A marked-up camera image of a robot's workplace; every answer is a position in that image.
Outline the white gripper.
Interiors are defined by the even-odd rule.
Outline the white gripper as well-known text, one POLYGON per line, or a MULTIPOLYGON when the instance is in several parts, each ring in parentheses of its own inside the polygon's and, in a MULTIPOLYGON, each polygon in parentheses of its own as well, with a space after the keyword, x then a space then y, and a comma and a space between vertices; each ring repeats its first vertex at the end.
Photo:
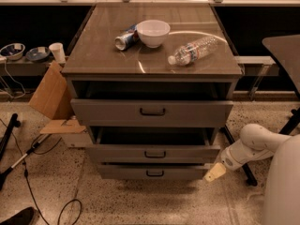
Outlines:
POLYGON ((226 168, 235 171, 246 162, 246 150, 240 140, 226 147, 220 155, 221 162, 216 163, 204 176, 207 182, 212 182, 226 173, 226 168))

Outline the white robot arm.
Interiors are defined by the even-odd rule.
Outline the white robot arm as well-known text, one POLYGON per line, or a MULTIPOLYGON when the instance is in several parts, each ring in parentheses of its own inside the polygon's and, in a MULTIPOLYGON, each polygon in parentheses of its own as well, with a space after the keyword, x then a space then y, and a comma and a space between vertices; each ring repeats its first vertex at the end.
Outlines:
POLYGON ((267 176, 262 225, 300 225, 300 135, 271 132, 258 124, 245 125, 239 139, 225 148, 204 176, 212 182, 250 161, 272 158, 267 176))

